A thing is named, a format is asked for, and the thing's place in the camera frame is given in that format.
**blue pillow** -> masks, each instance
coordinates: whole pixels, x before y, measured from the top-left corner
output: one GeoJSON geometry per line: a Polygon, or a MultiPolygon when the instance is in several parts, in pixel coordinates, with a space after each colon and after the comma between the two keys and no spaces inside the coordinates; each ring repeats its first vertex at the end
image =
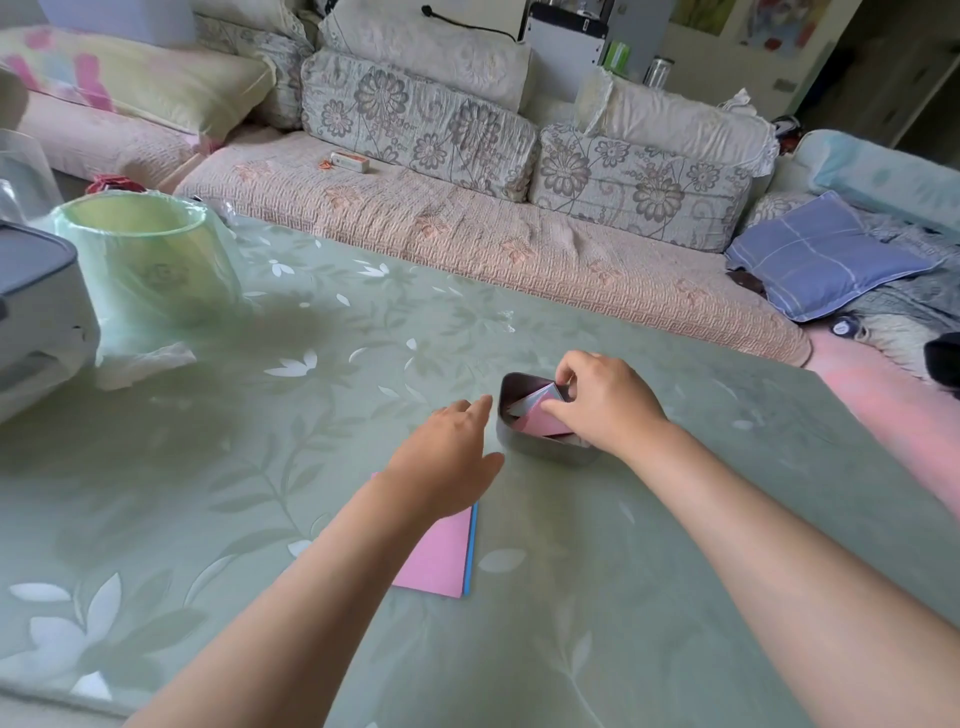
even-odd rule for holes
{"type": "Polygon", "coordinates": [[[833,191],[749,228],[727,249],[727,261],[731,270],[743,268],[762,280],[767,300],[801,323],[937,266],[872,238],[833,191]]]}

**painting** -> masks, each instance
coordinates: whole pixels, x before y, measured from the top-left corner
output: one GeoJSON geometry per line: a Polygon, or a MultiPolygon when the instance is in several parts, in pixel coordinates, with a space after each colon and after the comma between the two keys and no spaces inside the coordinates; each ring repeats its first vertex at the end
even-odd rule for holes
{"type": "Polygon", "coordinates": [[[741,44],[792,57],[809,42],[830,0],[753,0],[741,44]]]}
{"type": "Polygon", "coordinates": [[[670,22],[719,36],[736,0],[678,0],[670,22]]]}

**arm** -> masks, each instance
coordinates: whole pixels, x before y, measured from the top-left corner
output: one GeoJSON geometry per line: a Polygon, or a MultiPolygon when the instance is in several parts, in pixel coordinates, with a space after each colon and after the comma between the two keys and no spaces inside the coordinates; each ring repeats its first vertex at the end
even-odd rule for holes
{"type": "Polygon", "coordinates": [[[960,724],[960,632],[731,471],[622,361],[571,352],[543,409],[616,455],[707,556],[818,725],[960,724]]]}
{"type": "Polygon", "coordinates": [[[128,722],[131,728],[323,725],[380,601],[426,530],[503,466],[483,456],[492,400],[437,410],[297,561],[128,722]]]}

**metal tin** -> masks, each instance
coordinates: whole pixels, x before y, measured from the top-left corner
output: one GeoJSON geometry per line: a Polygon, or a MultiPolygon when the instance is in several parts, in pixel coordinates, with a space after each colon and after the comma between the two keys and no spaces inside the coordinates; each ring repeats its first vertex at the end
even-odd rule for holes
{"type": "MultiPolygon", "coordinates": [[[[510,427],[515,418],[507,414],[507,408],[552,383],[552,379],[520,372],[511,372],[504,376],[500,384],[500,399],[496,404],[496,439],[504,448],[516,450],[525,455],[554,460],[566,465],[588,465],[600,456],[599,449],[593,446],[583,448],[579,445],[570,445],[548,437],[536,437],[525,432],[517,432],[510,427]]],[[[558,389],[566,397],[567,388],[558,385],[558,389]]]]}
{"type": "Polygon", "coordinates": [[[654,56],[650,68],[647,69],[647,75],[643,78],[643,85],[651,88],[664,88],[666,86],[667,76],[673,68],[673,61],[661,56],[654,56]]]}

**light blue pillow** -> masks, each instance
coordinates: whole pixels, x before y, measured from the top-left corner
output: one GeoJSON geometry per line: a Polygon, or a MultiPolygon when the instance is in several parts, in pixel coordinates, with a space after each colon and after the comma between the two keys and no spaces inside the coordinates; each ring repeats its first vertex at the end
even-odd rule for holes
{"type": "Polygon", "coordinates": [[[828,132],[828,154],[813,184],[844,200],[947,235],[960,234],[960,171],[828,132]]]}
{"type": "Polygon", "coordinates": [[[800,323],[827,316],[882,283],[937,266],[872,238],[833,191],[749,228],[727,249],[727,261],[731,270],[762,280],[767,300],[800,323]]]}

